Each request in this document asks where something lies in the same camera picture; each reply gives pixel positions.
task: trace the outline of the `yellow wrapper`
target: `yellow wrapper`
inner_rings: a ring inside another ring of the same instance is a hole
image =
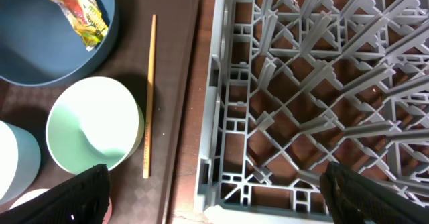
[[[106,36],[109,28],[101,17],[95,0],[51,0],[58,4],[88,51]]]

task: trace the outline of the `wooden table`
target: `wooden table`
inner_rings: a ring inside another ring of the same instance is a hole
[[[214,7],[215,0],[200,0],[170,203],[171,223],[210,223],[204,215],[194,213],[193,206]]]

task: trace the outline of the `wooden stick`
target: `wooden stick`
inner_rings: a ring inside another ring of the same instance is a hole
[[[152,145],[152,114],[154,110],[154,74],[155,74],[155,43],[156,43],[156,15],[152,16],[152,32],[150,36],[149,71],[147,72],[147,102],[145,149],[143,161],[143,178],[150,176],[150,157]]]

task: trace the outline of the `light green bowl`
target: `light green bowl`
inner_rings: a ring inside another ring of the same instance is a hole
[[[80,174],[96,164],[114,169],[134,153],[143,132],[143,114],[128,89],[111,78],[91,77],[57,99],[46,141],[61,168]]]

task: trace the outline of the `blue bowl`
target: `blue bowl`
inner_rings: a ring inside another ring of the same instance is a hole
[[[90,74],[118,34],[115,0],[96,0],[109,32],[90,52],[49,0],[0,0],[0,78],[22,86],[61,85]]]

